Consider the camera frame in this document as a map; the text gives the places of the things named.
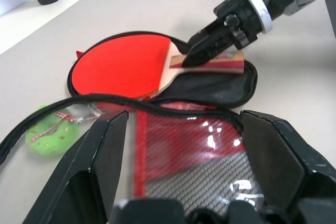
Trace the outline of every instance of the mesh pocket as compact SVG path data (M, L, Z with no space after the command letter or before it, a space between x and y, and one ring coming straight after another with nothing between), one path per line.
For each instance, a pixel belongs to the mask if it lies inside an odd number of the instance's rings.
M138 111L134 195L177 199L186 213L207 207L223 214L233 199L260 208L264 197L241 139L222 119Z

